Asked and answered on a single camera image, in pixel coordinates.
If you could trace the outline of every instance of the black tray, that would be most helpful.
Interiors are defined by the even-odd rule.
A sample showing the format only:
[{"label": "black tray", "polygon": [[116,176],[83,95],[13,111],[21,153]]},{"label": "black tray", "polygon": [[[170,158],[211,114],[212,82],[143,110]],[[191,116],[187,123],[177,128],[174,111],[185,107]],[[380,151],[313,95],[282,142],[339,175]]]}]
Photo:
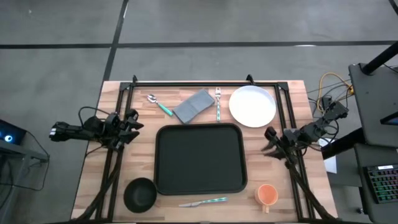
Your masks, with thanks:
[{"label": "black tray", "polygon": [[241,130],[228,123],[164,126],[156,135],[154,182],[162,195],[242,191],[248,176]]}]

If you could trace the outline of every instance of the spoon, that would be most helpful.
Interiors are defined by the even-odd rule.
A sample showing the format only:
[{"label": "spoon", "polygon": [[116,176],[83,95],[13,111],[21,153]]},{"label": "spoon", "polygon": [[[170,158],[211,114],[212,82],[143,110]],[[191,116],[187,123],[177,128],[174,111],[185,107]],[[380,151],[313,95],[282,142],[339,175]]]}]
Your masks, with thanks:
[{"label": "spoon", "polygon": [[151,103],[157,103],[157,105],[162,108],[168,115],[173,116],[173,112],[171,112],[169,109],[167,109],[165,106],[161,105],[160,103],[157,102],[156,97],[153,94],[150,94],[147,96],[149,102]]}]

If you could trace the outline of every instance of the blue light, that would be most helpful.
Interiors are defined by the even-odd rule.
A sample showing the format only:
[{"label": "blue light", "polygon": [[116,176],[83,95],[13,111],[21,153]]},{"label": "blue light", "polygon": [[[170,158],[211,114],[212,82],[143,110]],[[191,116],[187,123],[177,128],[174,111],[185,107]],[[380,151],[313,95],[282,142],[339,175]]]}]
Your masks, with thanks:
[{"label": "blue light", "polygon": [[11,142],[12,136],[6,136],[6,137],[4,137],[4,140],[6,140],[6,142]]}]

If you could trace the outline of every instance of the wooden table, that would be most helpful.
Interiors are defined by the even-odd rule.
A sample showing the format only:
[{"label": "wooden table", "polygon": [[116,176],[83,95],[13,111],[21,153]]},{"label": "wooden table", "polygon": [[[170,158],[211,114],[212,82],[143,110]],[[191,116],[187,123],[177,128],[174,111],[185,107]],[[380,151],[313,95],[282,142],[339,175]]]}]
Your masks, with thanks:
[{"label": "wooden table", "polygon": [[[294,108],[294,115],[298,127],[312,121],[312,114],[307,100],[303,81],[287,81],[290,97]],[[99,99],[98,108],[113,112],[116,107],[120,82],[105,82]],[[138,122],[145,126],[139,130],[140,135],[132,143],[126,145],[121,164],[121,174],[118,184],[118,194],[114,210],[114,222],[293,222],[297,221],[295,214],[292,185],[290,175],[283,161],[264,157],[260,149],[267,144],[264,137],[266,126],[262,128],[247,128],[236,122],[228,108],[229,98],[237,87],[223,87],[221,89],[221,120],[225,123],[237,124],[243,133],[246,166],[248,171],[248,184],[246,188],[236,194],[217,195],[184,195],[164,196],[158,194],[155,205],[145,213],[130,212],[123,202],[123,193],[127,184],[138,177],[153,179],[155,136],[157,131],[168,124],[180,124],[175,117],[166,115],[157,105],[147,101],[146,96],[154,94],[158,101],[166,107],[173,109],[182,101],[200,90],[200,87],[135,87],[132,108],[139,113]],[[204,87],[211,96],[215,96],[215,88]],[[275,92],[271,87],[264,87],[274,98]],[[290,127],[289,116],[285,97],[282,95],[287,126]],[[216,105],[200,113],[192,121],[197,123],[215,123]],[[281,133],[278,112],[269,124]],[[99,144],[91,142],[88,150],[98,147]],[[100,149],[90,154],[83,166],[78,192],[72,212],[72,218],[78,217],[98,193],[103,175],[106,150]],[[310,188],[319,199],[320,203],[337,217],[335,203],[331,194],[328,177],[320,152],[308,149],[304,156]],[[261,184],[272,184],[279,193],[279,200],[270,208],[269,214],[261,212],[261,207],[254,199],[254,190]],[[197,208],[180,208],[179,204],[195,202],[218,197],[228,197],[227,203],[213,203],[200,205]],[[108,210],[107,196],[104,205],[104,216]],[[300,190],[300,200],[306,214],[305,199]]]}]

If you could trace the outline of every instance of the orange cup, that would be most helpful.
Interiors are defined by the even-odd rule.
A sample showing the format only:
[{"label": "orange cup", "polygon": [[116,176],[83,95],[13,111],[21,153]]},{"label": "orange cup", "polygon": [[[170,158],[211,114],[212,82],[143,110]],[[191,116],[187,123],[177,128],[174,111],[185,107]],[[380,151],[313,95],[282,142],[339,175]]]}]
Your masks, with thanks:
[{"label": "orange cup", "polygon": [[278,191],[270,184],[263,184],[255,191],[254,197],[262,205],[262,212],[269,213],[269,206],[278,201]]}]

